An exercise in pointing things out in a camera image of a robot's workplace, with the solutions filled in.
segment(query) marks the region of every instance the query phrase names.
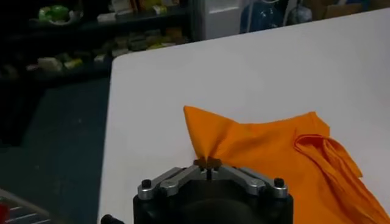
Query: cardboard box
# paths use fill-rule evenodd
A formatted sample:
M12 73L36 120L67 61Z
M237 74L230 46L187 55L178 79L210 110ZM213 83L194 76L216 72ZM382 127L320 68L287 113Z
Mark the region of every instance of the cardboard box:
M364 11L360 3L337 5L335 2L337 0L303 0L303 5L311 9L313 20L352 15ZM387 7L390 7L390 0L370 0L370 5L367 10Z
M334 0L304 0L303 5L311 9L313 20L351 15L362 11L361 4L335 5Z

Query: dark floor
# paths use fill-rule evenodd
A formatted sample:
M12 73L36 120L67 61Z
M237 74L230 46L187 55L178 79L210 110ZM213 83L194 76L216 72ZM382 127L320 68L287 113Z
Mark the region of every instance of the dark floor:
M109 83L47 90L21 147L0 154L0 188L66 223L96 223Z

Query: orange towel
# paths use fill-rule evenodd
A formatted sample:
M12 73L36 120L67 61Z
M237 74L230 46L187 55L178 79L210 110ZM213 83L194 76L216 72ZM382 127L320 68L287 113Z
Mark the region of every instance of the orange towel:
M359 180L358 166L315 112L265 124L239 124L194 107L184 112L198 157L285 179L294 223L390 223Z

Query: screw head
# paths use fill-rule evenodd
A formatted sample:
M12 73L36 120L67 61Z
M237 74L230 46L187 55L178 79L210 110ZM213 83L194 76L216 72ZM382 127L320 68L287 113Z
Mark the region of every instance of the screw head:
M285 181L282 178L277 177L274 179L274 186L275 187L284 187Z
M145 179L141 182L141 187L143 189L151 188L152 187L152 181L149 179Z

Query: red object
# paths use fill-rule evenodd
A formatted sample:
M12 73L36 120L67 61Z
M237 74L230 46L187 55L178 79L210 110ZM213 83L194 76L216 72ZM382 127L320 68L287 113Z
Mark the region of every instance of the red object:
M0 205L0 224L4 224L8 218L9 208L6 205Z

